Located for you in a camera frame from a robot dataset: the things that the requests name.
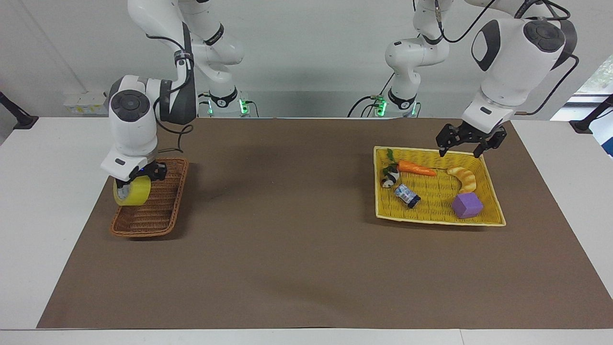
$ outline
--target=woven tray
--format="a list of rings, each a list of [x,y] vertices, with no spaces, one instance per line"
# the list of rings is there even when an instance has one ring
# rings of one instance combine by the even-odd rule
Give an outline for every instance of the woven tray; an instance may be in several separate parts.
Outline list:
[[[183,158],[160,158],[168,173],[164,181],[151,183],[149,199],[143,206],[120,206],[110,231],[124,238],[164,236],[175,227],[189,163]]]
[[[406,207],[400,198],[394,195],[392,188],[383,188],[381,180],[383,168],[389,165],[387,149],[394,151],[398,160],[408,160],[422,166],[434,169],[436,177],[422,176],[403,172],[399,184],[405,184],[422,200],[414,209]],[[472,153],[449,151],[441,158],[438,150],[407,149],[403,147],[375,147],[375,208],[377,218],[395,220],[398,222],[468,225],[475,227],[503,227],[506,225],[500,203],[494,192],[492,179],[481,156],[475,159]],[[460,181],[447,174],[447,169],[461,166],[471,170],[477,179],[475,194],[484,205],[483,211],[474,218],[459,219],[451,203],[458,195]]]

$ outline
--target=yellow tape roll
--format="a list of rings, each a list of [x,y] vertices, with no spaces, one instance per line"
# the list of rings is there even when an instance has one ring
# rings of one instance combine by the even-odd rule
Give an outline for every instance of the yellow tape roll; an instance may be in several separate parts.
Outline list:
[[[148,176],[140,176],[127,186],[128,194],[121,195],[117,190],[117,181],[113,181],[113,196],[119,206],[141,206],[145,204],[151,192],[151,179]]]

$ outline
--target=black mount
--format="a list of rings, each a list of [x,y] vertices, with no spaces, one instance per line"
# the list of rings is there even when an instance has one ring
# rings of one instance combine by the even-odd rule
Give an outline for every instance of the black mount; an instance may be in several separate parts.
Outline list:
[[[491,133],[484,133],[463,121],[458,127],[454,127],[450,123],[445,125],[436,136],[436,144],[441,157],[444,157],[453,146],[466,142],[478,142],[479,145],[473,151],[473,155],[475,158],[479,158],[485,151],[499,148],[505,137],[506,130],[503,126],[496,127]]]
[[[579,134],[593,134],[590,130],[590,125],[594,120],[597,120],[602,113],[613,106],[613,93],[607,97],[593,112],[581,121],[570,121],[571,126],[575,132]]]
[[[234,87],[234,91],[225,97],[217,97],[213,95],[211,91],[209,91],[208,94],[211,101],[213,101],[218,107],[227,108],[230,103],[232,103],[236,99],[236,97],[238,97],[238,89]]]
[[[122,181],[115,179],[117,181],[117,188],[121,188],[125,185],[130,184],[133,180],[140,176],[149,176],[151,181],[163,181],[166,179],[166,173],[168,172],[168,168],[165,163],[158,163],[157,161],[153,161],[147,164],[144,168],[140,169],[138,166],[134,168],[132,173],[130,173],[129,181]]]
[[[415,99],[417,98],[417,95],[411,99],[402,99],[402,98],[396,97],[394,93],[392,92],[392,88],[390,88],[389,91],[387,92],[387,97],[389,97],[389,100],[392,103],[396,104],[398,109],[409,110],[411,106],[413,105],[413,103],[415,103]]]
[[[2,104],[17,119],[14,130],[29,130],[38,121],[38,116],[32,116],[20,106],[13,103],[2,92],[0,92],[0,104]]]

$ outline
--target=small can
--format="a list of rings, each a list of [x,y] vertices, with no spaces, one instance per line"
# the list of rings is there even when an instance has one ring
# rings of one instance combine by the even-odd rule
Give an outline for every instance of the small can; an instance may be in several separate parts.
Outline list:
[[[414,191],[410,190],[409,187],[405,185],[398,186],[394,194],[396,194],[397,197],[402,199],[402,201],[404,201],[410,209],[414,208],[415,205],[417,205],[417,203],[421,200],[419,195],[417,195]]]

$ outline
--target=electrical outlet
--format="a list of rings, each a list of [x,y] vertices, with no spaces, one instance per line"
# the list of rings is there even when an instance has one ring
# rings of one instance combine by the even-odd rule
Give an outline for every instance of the electrical outlet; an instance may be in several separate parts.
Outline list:
[[[102,93],[82,93],[68,95],[64,107],[72,115],[107,115],[109,112],[104,106],[106,97]]]

